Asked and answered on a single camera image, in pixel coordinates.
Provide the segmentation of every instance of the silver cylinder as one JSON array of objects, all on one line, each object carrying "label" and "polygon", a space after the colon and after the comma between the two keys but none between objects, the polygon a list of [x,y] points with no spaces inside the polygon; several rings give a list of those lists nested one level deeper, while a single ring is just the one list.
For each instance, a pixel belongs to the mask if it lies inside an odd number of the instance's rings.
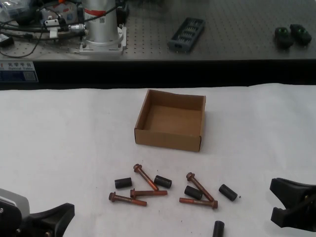
[{"label": "silver cylinder", "polygon": [[[116,4],[115,0],[83,0],[82,6],[84,18],[90,19],[110,10]],[[95,46],[110,45],[117,43],[120,39],[115,10],[106,16],[86,22],[86,29],[88,30],[86,40]]]}]

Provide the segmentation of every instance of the black rubber cylinder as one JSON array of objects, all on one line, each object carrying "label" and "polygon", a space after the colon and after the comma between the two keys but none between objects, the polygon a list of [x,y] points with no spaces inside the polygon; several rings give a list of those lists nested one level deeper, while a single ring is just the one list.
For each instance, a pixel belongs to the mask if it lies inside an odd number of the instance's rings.
[{"label": "black rubber cylinder", "polygon": [[116,179],[114,182],[115,182],[115,188],[117,188],[117,189],[132,186],[132,178]]},{"label": "black rubber cylinder", "polygon": [[170,189],[172,181],[170,179],[166,179],[166,178],[163,178],[163,177],[161,177],[159,175],[156,175],[154,183],[157,184],[157,185],[160,185],[160,186],[163,186],[165,188]]},{"label": "black rubber cylinder", "polygon": [[200,190],[192,188],[191,186],[187,186],[186,189],[184,190],[184,194],[195,198],[197,200],[201,200],[203,193],[201,193]]},{"label": "black rubber cylinder", "polygon": [[223,237],[225,223],[222,221],[215,221],[213,237]]},{"label": "black rubber cylinder", "polygon": [[238,194],[235,193],[233,190],[231,190],[230,188],[228,188],[225,184],[223,184],[220,188],[219,188],[219,192],[224,195],[225,197],[227,197],[230,201],[234,201]]}]

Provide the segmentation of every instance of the bolt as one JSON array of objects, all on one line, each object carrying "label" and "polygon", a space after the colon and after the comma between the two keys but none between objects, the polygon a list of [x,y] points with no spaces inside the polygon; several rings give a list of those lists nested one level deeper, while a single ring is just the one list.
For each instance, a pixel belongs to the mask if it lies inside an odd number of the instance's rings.
[{"label": "bolt", "polygon": [[129,203],[139,205],[139,206],[147,206],[147,202],[145,201],[135,200],[129,197],[122,197],[122,196],[116,195],[115,192],[110,193],[109,200],[112,202],[123,201],[123,202],[129,202]]},{"label": "bolt", "polygon": [[153,190],[159,190],[159,188],[153,183],[153,181],[148,177],[148,175],[142,170],[142,166],[140,164],[134,165],[134,172],[139,173],[150,185],[150,187],[153,188]]},{"label": "bolt", "polygon": [[211,196],[211,194],[208,193],[208,191],[202,186],[202,184],[200,184],[196,178],[195,178],[195,174],[193,173],[188,173],[187,174],[187,180],[191,181],[192,183],[194,183],[194,185],[206,196],[206,198],[210,201],[214,201],[214,198]]},{"label": "bolt", "polygon": [[168,192],[166,190],[163,191],[135,191],[135,189],[131,189],[130,197],[136,198],[137,196],[165,196]]},{"label": "bolt", "polygon": [[47,231],[47,232],[44,234],[44,237],[52,237],[51,232]]},{"label": "bolt", "polygon": [[201,200],[194,200],[189,198],[180,198],[179,202],[181,203],[187,203],[187,204],[195,204],[195,205],[205,205],[205,206],[211,206],[213,209],[216,209],[218,206],[217,201],[201,201]]}]

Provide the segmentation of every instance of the bolt head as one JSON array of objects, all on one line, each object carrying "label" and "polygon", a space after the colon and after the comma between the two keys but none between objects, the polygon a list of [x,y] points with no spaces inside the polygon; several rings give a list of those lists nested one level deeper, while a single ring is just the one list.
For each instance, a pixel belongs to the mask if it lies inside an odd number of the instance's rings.
[{"label": "bolt head", "polygon": [[51,237],[51,233],[49,231],[47,231],[45,234],[44,234],[44,237]]},{"label": "bolt head", "polygon": [[140,164],[136,164],[136,165],[134,165],[134,172],[138,172],[138,170],[139,169],[141,169],[142,168],[142,165],[140,165]]},{"label": "bolt head", "polygon": [[109,195],[109,200],[110,201],[112,201],[112,202],[115,202],[115,195],[116,195],[116,193],[114,192],[114,193],[110,193],[110,195]]},{"label": "bolt head", "polygon": [[187,180],[190,181],[192,178],[194,178],[194,176],[195,176],[195,174],[193,174],[193,173],[191,173],[191,172],[188,173],[188,174],[187,174]]},{"label": "bolt head", "polygon": [[213,201],[213,209],[217,209],[218,208],[218,201],[214,200]]},{"label": "bolt head", "polygon": [[135,197],[135,189],[130,190],[130,197],[134,198]]}]

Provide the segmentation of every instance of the cardboard box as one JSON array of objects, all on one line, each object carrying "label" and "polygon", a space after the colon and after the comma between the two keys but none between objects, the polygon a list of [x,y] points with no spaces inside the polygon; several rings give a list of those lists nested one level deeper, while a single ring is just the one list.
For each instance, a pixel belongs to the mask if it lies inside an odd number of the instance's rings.
[{"label": "cardboard box", "polygon": [[198,152],[206,96],[148,90],[135,125],[137,144]]}]

